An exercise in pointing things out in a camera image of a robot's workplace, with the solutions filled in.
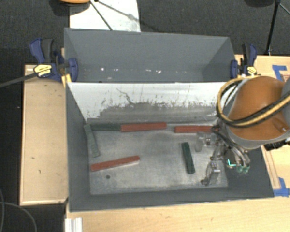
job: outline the bin floor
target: bin floor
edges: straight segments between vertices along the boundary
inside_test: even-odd
[[[116,160],[138,155],[134,165],[90,172],[91,195],[159,191],[177,189],[200,189],[227,187],[228,182],[222,162],[216,184],[204,187],[200,183],[214,148],[204,147],[196,152],[196,134],[176,134],[174,129],[142,132],[96,131],[94,132],[101,155],[88,157],[93,163]],[[188,142],[196,172],[188,174],[181,143]]]

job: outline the red block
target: red block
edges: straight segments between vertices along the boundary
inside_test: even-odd
[[[175,126],[175,133],[211,132],[212,126]]]
[[[110,160],[110,161],[94,163],[90,166],[90,170],[92,172],[95,172],[95,171],[99,171],[102,169],[115,168],[115,167],[119,167],[119,166],[123,166],[123,165],[128,165],[128,164],[135,163],[138,161],[140,161],[139,156],[125,157],[125,158],[120,158],[117,160]]]

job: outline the blue clamp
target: blue clamp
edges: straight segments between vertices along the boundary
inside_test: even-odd
[[[257,49],[253,44],[243,44],[244,59],[241,59],[241,65],[238,64],[237,60],[232,60],[230,65],[230,77],[231,79],[237,78],[237,75],[251,75],[252,69],[253,74],[257,71],[253,67],[255,60],[257,59]]]
[[[231,61],[231,66],[230,66],[230,77],[231,79],[237,78],[238,75],[238,62],[237,60],[232,60]]]
[[[248,56],[248,65],[253,66],[255,60],[257,59],[257,49],[253,44],[249,44],[249,56]]]
[[[275,197],[289,197],[290,188],[286,188],[286,184],[283,178],[278,177],[281,189],[273,190]]]
[[[63,56],[58,52],[52,51],[52,39],[41,39],[37,38],[34,41],[32,41],[29,45],[31,54],[37,59],[39,64],[47,63],[48,65],[51,65],[51,73],[43,74],[41,76],[38,76],[40,78],[49,78],[52,80],[55,80],[57,82],[61,82],[61,74],[58,72],[56,66],[57,64],[64,63]],[[52,56],[56,57],[56,63],[52,62]],[[72,82],[75,82],[78,76],[78,65],[75,58],[70,58],[68,60],[68,63],[70,65],[70,75]]]

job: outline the metal bracket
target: metal bracket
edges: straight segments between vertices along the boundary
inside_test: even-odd
[[[210,161],[206,168],[206,177],[205,179],[201,180],[201,184],[203,186],[215,184],[217,182],[220,172],[221,170],[218,169],[216,161]]]
[[[65,232],[83,232],[83,219],[78,217],[76,219],[66,218],[64,220]]]

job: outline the blue tape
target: blue tape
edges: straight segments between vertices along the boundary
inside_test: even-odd
[[[278,177],[281,189],[273,190],[275,197],[289,197],[290,188],[286,188],[286,184],[283,178]]]
[[[272,69],[275,72],[277,80],[284,81],[281,77],[280,71],[286,71],[287,67],[285,65],[272,65]]]

